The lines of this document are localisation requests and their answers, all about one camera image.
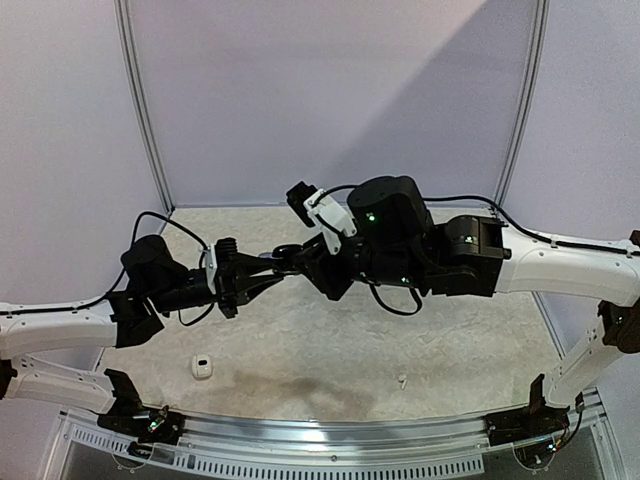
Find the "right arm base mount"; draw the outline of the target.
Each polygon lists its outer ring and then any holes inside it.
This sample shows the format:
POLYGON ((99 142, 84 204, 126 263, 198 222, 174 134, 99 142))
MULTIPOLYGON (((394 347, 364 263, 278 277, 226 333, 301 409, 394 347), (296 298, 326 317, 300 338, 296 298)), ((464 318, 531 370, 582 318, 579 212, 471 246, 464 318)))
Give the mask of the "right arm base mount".
POLYGON ((582 423, 585 408, 584 395, 580 391, 574 398, 578 420, 572 432, 569 431, 569 406, 553 407, 546 399, 545 375, 539 374, 530 384, 528 404, 508 410, 497 411, 483 416, 483 422, 491 446, 503 445, 533 439, 551 434, 559 428, 563 433, 548 450, 551 453, 565 448, 576 436, 582 423))

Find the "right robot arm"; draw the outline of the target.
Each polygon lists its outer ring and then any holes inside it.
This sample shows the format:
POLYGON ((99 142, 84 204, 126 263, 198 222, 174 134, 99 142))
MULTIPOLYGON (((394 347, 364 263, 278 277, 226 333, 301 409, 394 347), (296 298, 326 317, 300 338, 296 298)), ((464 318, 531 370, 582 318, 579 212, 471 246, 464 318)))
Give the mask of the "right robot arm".
POLYGON ((291 258, 295 270, 331 300, 355 282, 371 289, 406 288, 426 295, 490 297, 548 292, 598 301, 599 323, 540 380, 541 396, 523 407, 517 427, 537 436, 556 408, 623 355, 639 350, 639 247, 634 239, 596 241, 540 234, 504 212, 459 215, 438 224, 415 181, 382 176, 347 187, 338 203, 331 190, 299 183, 287 201, 317 230, 291 258))

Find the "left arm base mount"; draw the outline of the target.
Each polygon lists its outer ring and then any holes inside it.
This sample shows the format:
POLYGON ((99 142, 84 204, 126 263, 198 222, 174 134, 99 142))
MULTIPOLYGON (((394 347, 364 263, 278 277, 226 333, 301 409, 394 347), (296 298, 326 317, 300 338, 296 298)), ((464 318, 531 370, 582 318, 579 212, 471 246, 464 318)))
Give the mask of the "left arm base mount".
POLYGON ((178 444, 186 421, 183 414, 168 405, 161 408, 144 405, 126 373, 106 369, 104 374, 111 381, 114 403, 106 413, 98 415, 99 427, 136 437, 143 444, 178 444))

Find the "black earbud charging case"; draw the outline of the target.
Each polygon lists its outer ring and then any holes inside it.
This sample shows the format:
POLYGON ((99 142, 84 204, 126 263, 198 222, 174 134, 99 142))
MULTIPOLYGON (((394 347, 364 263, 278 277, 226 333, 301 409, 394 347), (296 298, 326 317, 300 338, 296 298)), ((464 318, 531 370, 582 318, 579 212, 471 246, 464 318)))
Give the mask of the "black earbud charging case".
POLYGON ((285 244, 275 247, 271 252, 263 252, 259 257, 270 262, 271 269, 275 274, 299 275, 296 258, 302 249, 303 247, 299 244, 285 244))

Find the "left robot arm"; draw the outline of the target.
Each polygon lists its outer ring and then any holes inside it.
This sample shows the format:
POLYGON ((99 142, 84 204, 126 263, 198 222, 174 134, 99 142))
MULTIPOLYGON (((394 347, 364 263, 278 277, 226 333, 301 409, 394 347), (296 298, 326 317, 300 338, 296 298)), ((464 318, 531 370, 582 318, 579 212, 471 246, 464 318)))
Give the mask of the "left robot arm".
POLYGON ((32 354, 83 346, 130 348, 163 330, 164 318, 194 307, 219 307, 231 318, 287 274, 283 259, 238 251, 232 238, 204 249, 203 263, 177 262, 165 240, 147 235, 121 257, 125 289, 74 305, 1 307, 1 395, 108 410, 128 434, 148 426, 148 412, 129 396, 116 398, 114 375, 36 363, 32 354))

